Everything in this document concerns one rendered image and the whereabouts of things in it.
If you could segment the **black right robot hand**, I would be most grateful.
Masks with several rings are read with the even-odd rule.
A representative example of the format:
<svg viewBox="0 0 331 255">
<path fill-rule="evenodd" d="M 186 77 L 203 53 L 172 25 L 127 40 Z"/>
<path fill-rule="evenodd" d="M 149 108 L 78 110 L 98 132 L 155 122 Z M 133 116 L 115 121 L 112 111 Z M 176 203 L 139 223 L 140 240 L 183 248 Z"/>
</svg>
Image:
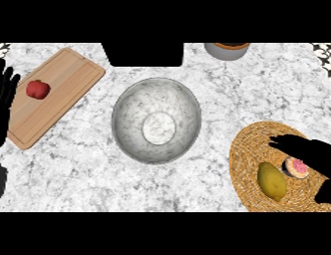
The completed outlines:
<svg viewBox="0 0 331 255">
<path fill-rule="evenodd" d="M 331 144 L 296 134 L 282 134 L 271 138 L 269 145 L 300 159 L 327 177 L 315 195 L 315 202 L 331 203 Z"/>
</svg>

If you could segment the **pink frosted cupcake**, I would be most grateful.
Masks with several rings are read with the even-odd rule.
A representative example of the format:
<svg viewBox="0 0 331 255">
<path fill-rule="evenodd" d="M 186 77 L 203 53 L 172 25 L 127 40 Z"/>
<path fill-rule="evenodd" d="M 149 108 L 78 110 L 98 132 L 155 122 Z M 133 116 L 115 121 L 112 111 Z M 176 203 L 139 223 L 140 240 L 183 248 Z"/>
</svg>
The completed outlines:
<svg viewBox="0 0 331 255">
<path fill-rule="evenodd" d="M 299 179 L 306 178 L 309 175 L 309 166 L 300 159 L 291 156 L 288 156 L 282 162 L 282 170 L 287 175 Z"/>
</svg>

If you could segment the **round woven wicker placemat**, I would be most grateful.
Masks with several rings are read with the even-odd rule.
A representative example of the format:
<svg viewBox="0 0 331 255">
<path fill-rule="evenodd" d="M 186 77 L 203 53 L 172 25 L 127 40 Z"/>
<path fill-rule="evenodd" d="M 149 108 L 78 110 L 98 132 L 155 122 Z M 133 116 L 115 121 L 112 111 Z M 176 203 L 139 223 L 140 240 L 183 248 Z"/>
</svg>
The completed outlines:
<svg viewBox="0 0 331 255">
<path fill-rule="evenodd" d="M 331 204 L 315 202 L 315 195 L 327 177 L 309 169 L 305 179 L 284 174 L 287 193 L 279 201 L 269 198 L 257 183 L 259 163 L 282 166 L 287 154 L 269 146 L 271 137 L 282 134 L 305 134 L 279 122 L 257 122 L 238 133 L 229 149 L 229 175 L 237 195 L 248 211 L 331 212 Z"/>
</svg>

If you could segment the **grey marble bowl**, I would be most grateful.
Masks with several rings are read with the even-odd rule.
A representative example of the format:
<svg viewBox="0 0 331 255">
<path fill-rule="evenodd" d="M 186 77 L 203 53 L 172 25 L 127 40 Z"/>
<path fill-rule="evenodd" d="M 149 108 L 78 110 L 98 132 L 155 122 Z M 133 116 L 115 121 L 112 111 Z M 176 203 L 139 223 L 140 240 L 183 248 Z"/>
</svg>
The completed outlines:
<svg viewBox="0 0 331 255">
<path fill-rule="evenodd" d="M 177 160 L 200 129 L 200 103 L 180 82 L 149 78 L 126 89 L 114 107 L 112 132 L 129 157 L 146 164 Z"/>
</svg>

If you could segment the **red apple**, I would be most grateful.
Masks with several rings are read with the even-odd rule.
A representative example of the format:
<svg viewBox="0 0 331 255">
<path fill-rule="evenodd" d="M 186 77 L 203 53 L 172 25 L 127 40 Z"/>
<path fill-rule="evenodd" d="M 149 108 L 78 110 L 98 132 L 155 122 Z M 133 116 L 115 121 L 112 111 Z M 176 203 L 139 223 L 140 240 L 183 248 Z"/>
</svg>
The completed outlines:
<svg viewBox="0 0 331 255">
<path fill-rule="evenodd" d="M 50 90 L 50 85 L 40 80 L 36 80 L 28 84 L 27 95 L 37 100 L 44 100 L 49 96 Z"/>
</svg>

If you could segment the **wooden cutting board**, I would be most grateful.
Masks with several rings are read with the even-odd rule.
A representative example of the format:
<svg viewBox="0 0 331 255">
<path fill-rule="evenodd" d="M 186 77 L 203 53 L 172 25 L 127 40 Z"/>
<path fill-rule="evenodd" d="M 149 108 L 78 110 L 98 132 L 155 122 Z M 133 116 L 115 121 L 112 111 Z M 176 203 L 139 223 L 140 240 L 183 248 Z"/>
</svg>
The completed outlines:
<svg viewBox="0 0 331 255">
<path fill-rule="evenodd" d="M 18 85 L 10 109 L 7 136 L 21 149 L 33 147 L 68 112 L 106 70 L 71 48 L 64 48 L 30 73 Z M 49 96 L 37 100 L 27 95 L 31 81 L 50 86 Z"/>
</svg>

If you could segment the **black appliance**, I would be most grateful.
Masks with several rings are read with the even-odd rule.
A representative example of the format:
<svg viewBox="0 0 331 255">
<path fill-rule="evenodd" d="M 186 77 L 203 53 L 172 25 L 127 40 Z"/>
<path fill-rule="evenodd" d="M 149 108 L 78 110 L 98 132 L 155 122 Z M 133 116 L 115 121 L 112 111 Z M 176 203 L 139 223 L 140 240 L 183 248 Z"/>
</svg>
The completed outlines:
<svg viewBox="0 0 331 255">
<path fill-rule="evenodd" d="M 179 67 L 183 43 L 104 43 L 111 65 L 115 67 Z"/>
</svg>

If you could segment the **grey pot with brown rim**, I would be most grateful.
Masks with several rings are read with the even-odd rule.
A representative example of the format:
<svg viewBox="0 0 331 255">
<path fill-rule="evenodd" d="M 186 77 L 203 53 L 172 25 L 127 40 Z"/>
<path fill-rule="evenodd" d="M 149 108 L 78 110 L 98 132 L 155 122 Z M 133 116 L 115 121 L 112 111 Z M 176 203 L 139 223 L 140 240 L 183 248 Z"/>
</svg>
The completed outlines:
<svg viewBox="0 0 331 255">
<path fill-rule="evenodd" d="M 240 45 L 206 43 L 204 48 L 211 56 L 222 61 L 235 61 L 247 53 L 250 44 L 243 43 Z"/>
</svg>

